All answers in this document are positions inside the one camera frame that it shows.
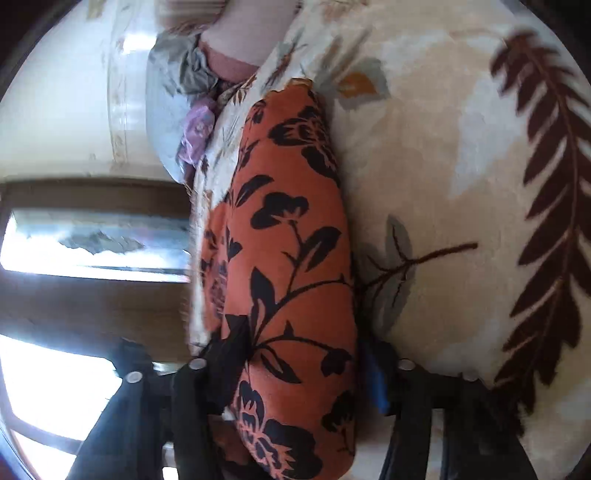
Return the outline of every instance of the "metal rivet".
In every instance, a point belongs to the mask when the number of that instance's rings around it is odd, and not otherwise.
[[[475,382],[478,380],[478,374],[474,371],[462,372],[462,378],[467,382]]]
[[[127,383],[137,383],[142,380],[143,377],[142,372],[130,372],[125,376],[125,380]]]
[[[409,360],[408,358],[403,358],[402,360],[400,360],[398,362],[398,368],[400,370],[404,370],[406,372],[410,372],[411,370],[414,370],[414,367],[416,367],[416,365],[414,364],[414,362],[412,360]]]
[[[207,366],[207,360],[204,358],[194,358],[189,362],[189,368],[191,370],[201,370]]]

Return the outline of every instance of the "pink fabric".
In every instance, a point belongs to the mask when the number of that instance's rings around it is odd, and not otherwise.
[[[182,161],[196,166],[201,160],[216,123],[215,111],[215,100],[205,97],[197,100],[187,114],[184,136],[178,153]]]
[[[228,57],[214,50],[204,41],[199,41],[199,48],[207,58],[209,69],[222,80],[240,83],[250,78],[259,68],[256,65],[250,65],[249,63]]]

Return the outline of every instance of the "cushion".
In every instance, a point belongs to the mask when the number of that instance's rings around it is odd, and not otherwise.
[[[231,405],[251,455],[274,479],[336,480],[355,452],[356,326],[347,219],[310,85],[252,107],[201,276],[218,341],[237,322],[251,327]]]

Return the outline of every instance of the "orange leaf print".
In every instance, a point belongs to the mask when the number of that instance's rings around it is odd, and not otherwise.
[[[360,95],[376,95],[372,81],[361,72],[349,73],[339,82],[339,93],[345,98],[354,98]]]

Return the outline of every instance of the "bedding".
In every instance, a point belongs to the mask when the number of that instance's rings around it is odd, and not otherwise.
[[[195,178],[194,353],[210,338],[207,219],[246,153],[248,112],[294,77],[324,101],[374,329],[430,371],[480,376],[519,413],[540,480],[563,479],[591,441],[591,87],[572,56],[515,2],[306,2],[226,105]],[[294,119],[286,138],[304,145]],[[389,425],[368,416],[345,478],[379,476]]]
[[[231,409],[244,445],[274,479],[336,480],[355,451],[355,356],[347,219],[311,83],[252,107],[224,201],[211,213],[200,274],[204,322],[226,339],[249,322],[252,358]],[[301,111],[313,138],[285,136]]]

